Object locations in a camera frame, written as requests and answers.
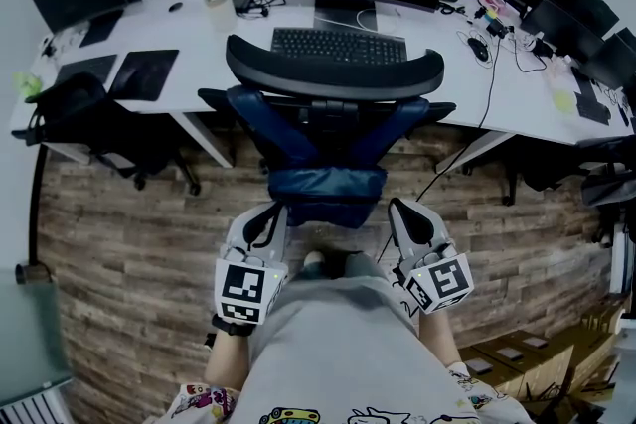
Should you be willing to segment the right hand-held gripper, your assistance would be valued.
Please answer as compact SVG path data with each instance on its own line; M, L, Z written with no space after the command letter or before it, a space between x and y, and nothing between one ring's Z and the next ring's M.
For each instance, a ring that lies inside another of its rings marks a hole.
M453 241L437 212L393 198L389 219L399 251L394 273L411 313L418 308L431 315L460 303L474 290L467 255L444 252Z

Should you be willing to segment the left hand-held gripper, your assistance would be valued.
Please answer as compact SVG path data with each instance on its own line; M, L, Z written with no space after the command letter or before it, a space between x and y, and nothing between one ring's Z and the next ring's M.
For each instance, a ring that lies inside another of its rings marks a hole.
M288 211L258 205L235 218L227 234L227 253L216 263L214 301L226 322L261 325L287 279L282 263Z

